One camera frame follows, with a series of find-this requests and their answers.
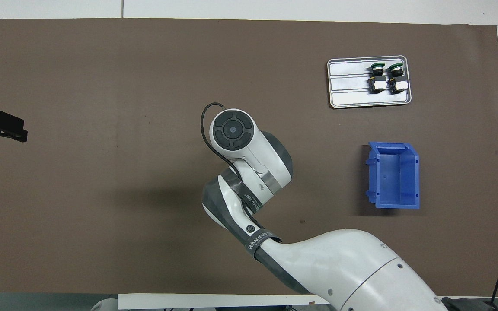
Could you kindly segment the brown table mat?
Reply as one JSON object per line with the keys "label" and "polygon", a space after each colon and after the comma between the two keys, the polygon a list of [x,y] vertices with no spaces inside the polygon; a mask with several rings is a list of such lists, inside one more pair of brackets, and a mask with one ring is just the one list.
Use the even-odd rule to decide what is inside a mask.
{"label": "brown table mat", "polygon": [[355,228],[437,295],[498,273],[496,26],[0,19],[0,292],[291,295],[207,216],[210,102],[288,149],[255,218],[285,243]]}

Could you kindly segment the silver metal tray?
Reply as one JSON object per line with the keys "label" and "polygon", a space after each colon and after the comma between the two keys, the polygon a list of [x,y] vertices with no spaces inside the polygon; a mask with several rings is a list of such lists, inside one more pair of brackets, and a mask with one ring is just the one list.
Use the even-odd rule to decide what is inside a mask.
{"label": "silver metal tray", "polygon": [[[384,75],[388,85],[387,90],[372,94],[368,79],[371,65],[377,62],[385,63]],[[330,59],[326,65],[330,106],[341,109],[409,104],[412,99],[410,86],[399,94],[393,94],[389,88],[389,67],[399,62],[404,63],[405,75],[410,84],[408,59],[403,55]]]}

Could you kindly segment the blue plastic storage bin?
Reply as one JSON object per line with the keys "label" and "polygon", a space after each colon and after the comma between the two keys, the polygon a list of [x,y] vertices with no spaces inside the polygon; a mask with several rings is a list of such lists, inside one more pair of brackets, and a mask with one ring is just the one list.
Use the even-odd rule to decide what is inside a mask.
{"label": "blue plastic storage bin", "polygon": [[420,209],[420,158],[409,143],[369,142],[368,201],[378,209]]}

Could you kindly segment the green push button switch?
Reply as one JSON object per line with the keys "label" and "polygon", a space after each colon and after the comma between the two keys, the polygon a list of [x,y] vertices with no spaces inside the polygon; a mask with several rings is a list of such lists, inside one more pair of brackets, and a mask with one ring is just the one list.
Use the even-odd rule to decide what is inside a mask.
{"label": "green push button switch", "polygon": [[377,62],[371,65],[371,76],[368,79],[368,86],[372,94],[379,94],[387,90],[387,77],[385,74],[385,63]]}
{"label": "green push button switch", "polygon": [[393,94],[399,94],[409,89],[404,63],[394,63],[389,67],[389,88]]}

